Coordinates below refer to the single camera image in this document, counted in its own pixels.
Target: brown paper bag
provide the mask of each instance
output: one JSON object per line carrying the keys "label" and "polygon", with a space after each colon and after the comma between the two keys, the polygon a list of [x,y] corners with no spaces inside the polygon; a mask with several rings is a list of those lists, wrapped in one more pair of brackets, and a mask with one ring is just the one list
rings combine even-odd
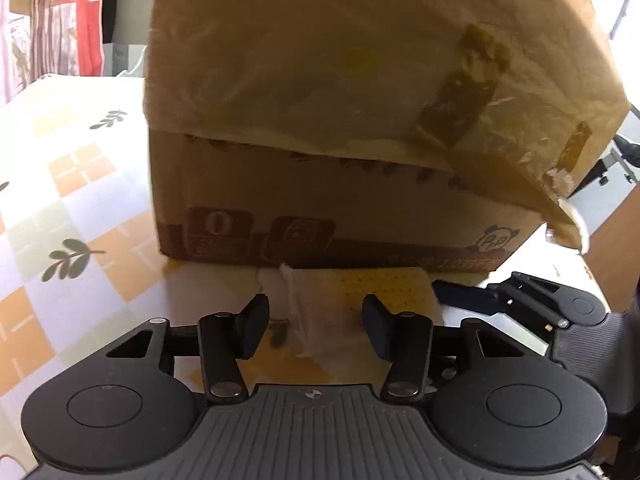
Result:
{"label": "brown paper bag", "polygon": [[628,111],[590,0],[156,0],[153,130],[456,172],[558,207]]}

